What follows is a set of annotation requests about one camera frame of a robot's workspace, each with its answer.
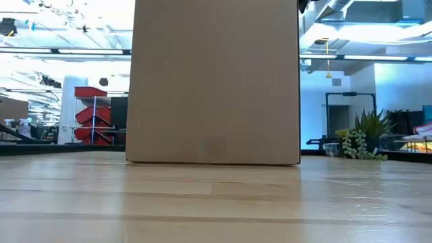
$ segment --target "ceiling duct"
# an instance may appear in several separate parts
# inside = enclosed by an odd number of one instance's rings
[[[344,21],[346,10],[356,0],[331,0],[317,17],[317,21]]]

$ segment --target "wood grain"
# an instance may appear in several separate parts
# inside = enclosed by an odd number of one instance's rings
[[[136,165],[124,153],[2,157],[2,242],[430,242],[432,167]]]

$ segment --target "potted plant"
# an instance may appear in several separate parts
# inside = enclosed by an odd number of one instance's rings
[[[338,130],[340,156],[353,159],[387,160],[386,156],[377,155],[375,149],[379,148],[379,137],[387,133],[391,126],[388,116],[383,117],[383,111],[375,115],[374,112],[361,116],[356,114],[355,127]]]
[[[366,113],[363,109],[361,118],[356,114],[355,129],[362,130],[366,134],[368,152],[379,148],[379,137],[388,133],[394,125],[390,124],[388,115],[383,116],[383,110],[377,115],[375,112]]]

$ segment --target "pipe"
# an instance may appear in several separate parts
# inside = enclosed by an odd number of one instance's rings
[[[343,19],[346,15],[346,10],[355,2],[356,0],[331,0],[323,11],[318,15],[317,21],[322,20],[332,16],[333,14],[343,13]]]
[[[345,11],[355,1],[356,0],[332,0],[331,2],[329,2],[328,6],[335,11]]]

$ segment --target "ceiling light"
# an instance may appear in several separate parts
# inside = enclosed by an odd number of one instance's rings
[[[345,59],[371,61],[406,61],[408,57],[374,56],[374,55],[346,55]]]
[[[60,49],[60,53],[63,54],[98,54],[98,55],[122,55],[122,50],[87,50],[87,49]]]
[[[432,57],[416,57],[414,61],[432,61]]]
[[[45,90],[11,89],[10,92],[46,92]]]
[[[337,55],[327,54],[300,54],[301,59],[336,59]]]
[[[0,53],[51,53],[50,49],[37,49],[37,48],[0,48]]]

